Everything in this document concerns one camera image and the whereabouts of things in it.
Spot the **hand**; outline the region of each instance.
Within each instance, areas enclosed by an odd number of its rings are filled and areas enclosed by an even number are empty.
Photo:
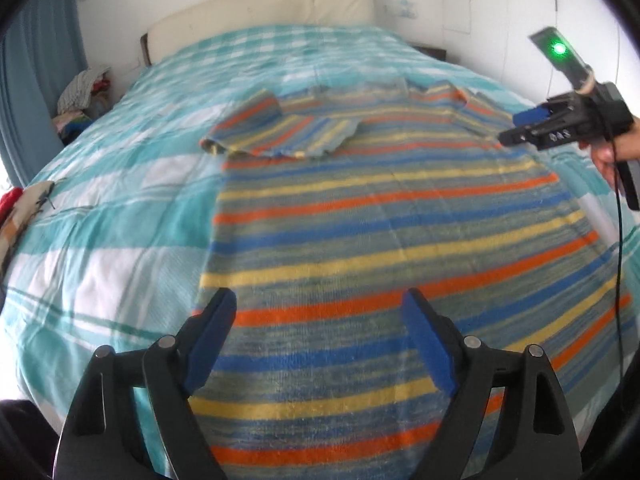
[[[640,158],[640,120],[635,117],[634,124],[628,133],[617,136],[616,155],[619,161],[635,160]],[[581,150],[585,150],[591,146],[591,160],[593,161],[604,180],[615,188],[616,170],[613,166],[613,148],[610,142],[598,142],[589,144],[588,142],[579,142],[578,146]]]

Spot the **headboard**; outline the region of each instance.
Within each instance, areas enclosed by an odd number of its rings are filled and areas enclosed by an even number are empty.
[[[160,20],[140,44],[150,65],[185,46],[242,28],[373,24],[373,0],[207,0]]]

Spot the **dark wooden nightstand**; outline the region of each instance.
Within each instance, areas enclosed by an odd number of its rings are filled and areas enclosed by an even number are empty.
[[[436,48],[434,46],[429,46],[422,43],[410,43],[410,45],[418,52],[423,53],[425,56],[433,57],[439,61],[447,60],[447,51],[443,48]]]

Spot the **green light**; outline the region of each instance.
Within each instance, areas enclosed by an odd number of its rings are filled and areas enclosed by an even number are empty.
[[[566,45],[564,43],[554,43],[551,45],[551,48],[557,56],[564,56],[564,54],[566,54]]]

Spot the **curtain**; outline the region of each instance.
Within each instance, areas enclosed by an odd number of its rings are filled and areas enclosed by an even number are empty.
[[[28,1],[0,43],[0,155],[14,186],[62,150],[51,118],[85,68],[76,0]]]

